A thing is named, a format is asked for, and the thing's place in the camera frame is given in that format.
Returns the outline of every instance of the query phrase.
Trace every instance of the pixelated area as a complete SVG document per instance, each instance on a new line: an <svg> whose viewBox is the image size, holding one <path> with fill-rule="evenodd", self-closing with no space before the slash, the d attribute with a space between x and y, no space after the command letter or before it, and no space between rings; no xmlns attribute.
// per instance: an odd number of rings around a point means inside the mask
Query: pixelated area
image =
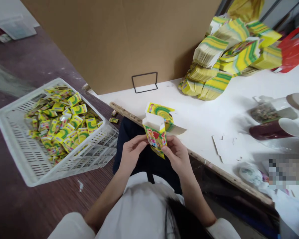
<svg viewBox="0 0 299 239"><path fill-rule="evenodd" d="M269 184L272 189L299 185L299 154L277 154L269 159Z"/></svg>

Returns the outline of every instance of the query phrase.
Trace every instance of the white cloth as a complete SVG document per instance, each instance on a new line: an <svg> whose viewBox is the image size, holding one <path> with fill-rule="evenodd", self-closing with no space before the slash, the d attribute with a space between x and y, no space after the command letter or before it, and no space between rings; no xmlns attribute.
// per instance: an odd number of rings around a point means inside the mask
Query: white cloth
<svg viewBox="0 0 299 239"><path fill-rule="evenodd" d="M122 197L104 220L95 236L81 214L72 212L64 216L49 239L103 239L103 238L164 238L167 197L184 198L162 178L153 175L155 184L148 182L145 172L135 174L128 180ZM220 218L208 228L215 239L240 238L233 226Z"/></svg>

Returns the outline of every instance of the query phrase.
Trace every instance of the person's left hand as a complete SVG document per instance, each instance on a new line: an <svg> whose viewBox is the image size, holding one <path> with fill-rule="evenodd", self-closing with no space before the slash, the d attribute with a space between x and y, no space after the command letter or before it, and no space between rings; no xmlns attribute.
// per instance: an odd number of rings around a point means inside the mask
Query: person's left hand
<svg viewBox="0 0 299 239"><path fill-rule="evenodd" d="M119 169L132 173L135 169L140 153L148 145L146 134L138 135L123 145L122 159Z"/></svg>

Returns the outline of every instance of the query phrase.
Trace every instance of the red plastic bag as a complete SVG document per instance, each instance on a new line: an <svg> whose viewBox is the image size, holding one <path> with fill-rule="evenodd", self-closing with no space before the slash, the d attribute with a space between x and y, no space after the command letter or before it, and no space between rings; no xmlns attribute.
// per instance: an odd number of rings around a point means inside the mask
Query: red plastic bag
<svg viewBox="0 0 299 239"><path fill-rule="evenodd" d="M299 33L299 27L292 31L282 42L277 46L281 49L282 65L274 72L287 73L299 65L299 38L292 39Z"/></svg>

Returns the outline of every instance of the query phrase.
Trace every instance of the jar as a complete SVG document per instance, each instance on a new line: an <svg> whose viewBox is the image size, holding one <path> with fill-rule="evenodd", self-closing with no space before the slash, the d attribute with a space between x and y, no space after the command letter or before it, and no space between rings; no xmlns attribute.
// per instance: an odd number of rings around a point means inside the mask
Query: jar
<svg viewBox="0 0 299 239"><path fill-rule="evenodd" d="M280 118L299 118L299 93L263 103L250 110L251 117L258 123L267 123Z"/></svg>

